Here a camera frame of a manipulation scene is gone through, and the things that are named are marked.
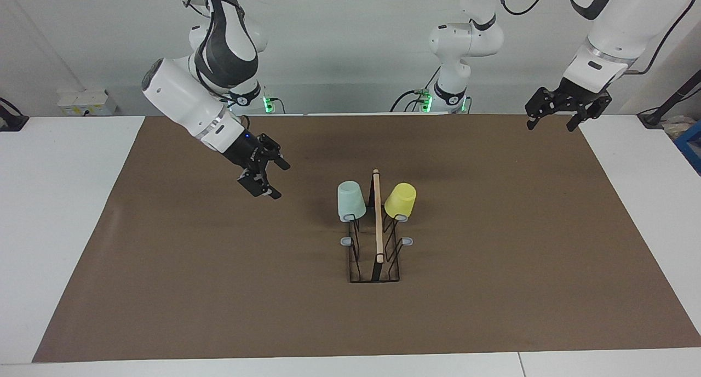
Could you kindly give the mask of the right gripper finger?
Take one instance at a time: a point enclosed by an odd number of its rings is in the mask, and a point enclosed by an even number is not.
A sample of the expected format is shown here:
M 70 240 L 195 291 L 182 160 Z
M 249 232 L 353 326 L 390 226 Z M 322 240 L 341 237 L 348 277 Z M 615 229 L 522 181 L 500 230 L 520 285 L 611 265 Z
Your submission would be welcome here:
M 250 192 L 253 197 L 268 196 L 272 199 L 280 199 L 282 197 L 282 194 L 269 184 L 264 173 L 255 173 L 250 169 L 245 169 L 237 182 Z
M 272 137 L 266 134 L 260 134 L 257 137 L 263 147 L 263 156 L 268 161 L 274 162 L 281 170 L 289 170 L 290 163 L 283 157 L 280 151 L 281 146 Z

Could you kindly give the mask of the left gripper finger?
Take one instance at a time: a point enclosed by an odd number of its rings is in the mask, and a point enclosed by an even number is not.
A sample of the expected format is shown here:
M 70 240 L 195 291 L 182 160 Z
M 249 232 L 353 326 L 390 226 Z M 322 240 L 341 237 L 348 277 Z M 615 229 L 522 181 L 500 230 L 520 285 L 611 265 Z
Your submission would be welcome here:
M 546 116 L 560 112 L 564 104 L 564 93 L 556 89 L 551 92 L 548 88 L 538 88 L 524 105 L 528 115 L 528 130 L 534 130 L 538 122 Z
M 612 98 L 608 92 L 599 93 L 599 95 L 589 103 L 584 103 L 574 100 L 571 107 L 575 109 L 575 115 L 567 122 L 567 130 L 574 132 L 580 124 L 589 119 L 598 119 L 604 110 L 610 104 Z

